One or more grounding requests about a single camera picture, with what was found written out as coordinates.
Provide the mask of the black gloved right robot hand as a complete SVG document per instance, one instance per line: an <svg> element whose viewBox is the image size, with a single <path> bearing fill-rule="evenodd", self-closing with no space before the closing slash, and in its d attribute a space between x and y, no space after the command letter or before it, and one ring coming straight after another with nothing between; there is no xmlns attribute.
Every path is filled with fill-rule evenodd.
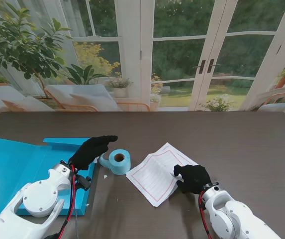
<svg viewBox="0 0 285 239"><path fill-rule="evenodd" d="M205 185L211 184L211 178L207 170L201 165L174 166L174 176L181 175L183 181L178 180L177 186L180 191L199 195Z"/></svg>

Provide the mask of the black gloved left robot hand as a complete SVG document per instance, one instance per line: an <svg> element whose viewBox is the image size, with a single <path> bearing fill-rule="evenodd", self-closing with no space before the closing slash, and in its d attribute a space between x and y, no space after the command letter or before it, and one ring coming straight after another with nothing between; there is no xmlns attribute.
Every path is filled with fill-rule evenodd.
<svg viewBox="0 0 285 239"><path fill-rule="evenodd" d="M69 159L68 164L73 165L77 170L88 170L89 165L97 157L108 151L108 144L117 140L116 135L92 137L80 146Z"/></svg>

